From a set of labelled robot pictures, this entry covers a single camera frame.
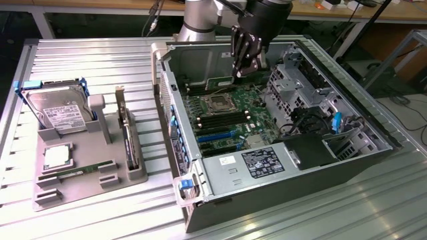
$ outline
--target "hard drive label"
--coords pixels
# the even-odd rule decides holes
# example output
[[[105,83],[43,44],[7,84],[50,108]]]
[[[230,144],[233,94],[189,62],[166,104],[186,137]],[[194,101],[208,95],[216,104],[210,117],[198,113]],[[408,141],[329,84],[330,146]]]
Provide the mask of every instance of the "hard drive label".
[[[250,176],[254,179],[285,170],[272,147],[248,151],[241,153],[241,156]]]
[[[85,125],[77,105],[45,108],[42,111],[55,130],[71,129]]]

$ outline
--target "hard drive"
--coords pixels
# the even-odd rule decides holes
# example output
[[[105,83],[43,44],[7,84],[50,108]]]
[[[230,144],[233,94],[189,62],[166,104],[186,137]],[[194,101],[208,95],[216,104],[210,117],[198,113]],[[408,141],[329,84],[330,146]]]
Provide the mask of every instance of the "hard drive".
[[[65,81],[25,81],[14,92],[33,112],[41,128],[54,128],[58,134],[86,129],[85,122],[94,119],[87,106],[83,78]]]

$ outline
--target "slotted aluminum surface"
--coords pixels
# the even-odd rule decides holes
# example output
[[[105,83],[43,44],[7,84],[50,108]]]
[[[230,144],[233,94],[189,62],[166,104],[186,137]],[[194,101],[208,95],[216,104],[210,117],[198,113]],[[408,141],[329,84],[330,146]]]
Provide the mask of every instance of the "slotted aluminum surface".
[[[169,38],[41,40],[37,47],[29,48],[27,67],[19,64],[22,71],[14,78],[26,81],[85,77],[90,94],[105,94],[105,113],[115,110],[114,86],[137,86],[137,90],[125,93],[125,100],[135,115],[149,178],[145,183],[33,212],[35,119],[17,101],[15,107],[10,106],[15,111],[0,160],[0,239],[425,239],[424,152],[389,122],[372,98],[358,92],[361,88],[318,45],[300,35],[280,39],[300,39],[320,58],[401,142],[404,148],[394,156],[345,184],[185,234],[172,192],[149,68],[149,44]]]

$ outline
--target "warning label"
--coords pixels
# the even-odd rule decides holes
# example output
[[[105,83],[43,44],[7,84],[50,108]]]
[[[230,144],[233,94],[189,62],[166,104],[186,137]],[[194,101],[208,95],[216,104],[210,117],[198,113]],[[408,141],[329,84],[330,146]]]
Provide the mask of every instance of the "warning label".
[[[77,105],[45,108],[42,111],[55,130],[71,129],[85,125]]]
[[[285,169],[277,159],[272,147],[241,153],[246,169],[252,178],[257,179],[270,174],[282,172]]]

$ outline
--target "robotic arm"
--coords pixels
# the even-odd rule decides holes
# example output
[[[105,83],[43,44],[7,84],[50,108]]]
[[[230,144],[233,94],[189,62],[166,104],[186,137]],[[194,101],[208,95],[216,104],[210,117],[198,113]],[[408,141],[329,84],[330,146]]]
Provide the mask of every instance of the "robotic arm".
[[[232,73],[265,69],[265,52],[292,10],[292,0],[186,0],[177,41],[213,41],[214,25],[232,26]]]

